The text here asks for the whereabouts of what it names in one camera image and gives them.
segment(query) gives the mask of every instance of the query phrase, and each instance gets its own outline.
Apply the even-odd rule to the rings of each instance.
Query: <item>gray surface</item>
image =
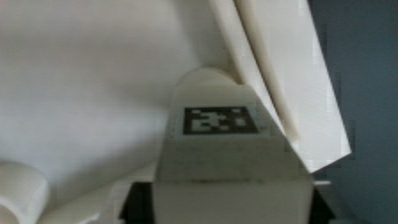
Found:
[[[0,161],[44,173],[60,205],[157,154],[173,85],[230,65],[196,0],[0,4]]]
[[[312,15],[353,156],[328,168],[351,210],[398,220],[398,1],[314,0]]]

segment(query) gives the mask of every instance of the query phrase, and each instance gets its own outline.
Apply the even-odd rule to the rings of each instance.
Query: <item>qr-like marker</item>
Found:
[[[184,135],[248,133],[257,133],[257,128],[244,107],[184,108]]]

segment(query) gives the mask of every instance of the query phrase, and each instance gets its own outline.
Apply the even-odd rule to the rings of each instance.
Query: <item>dark background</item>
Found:
[[[310,0],[353,154],[316,174],[356,217],[398,223],[398,0]]]

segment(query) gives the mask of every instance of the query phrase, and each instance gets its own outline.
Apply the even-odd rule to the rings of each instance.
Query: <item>white wall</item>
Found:
[[[0,160],[61,204],[154,157],[182,74],[228,66],[195,0],[0,1]]]

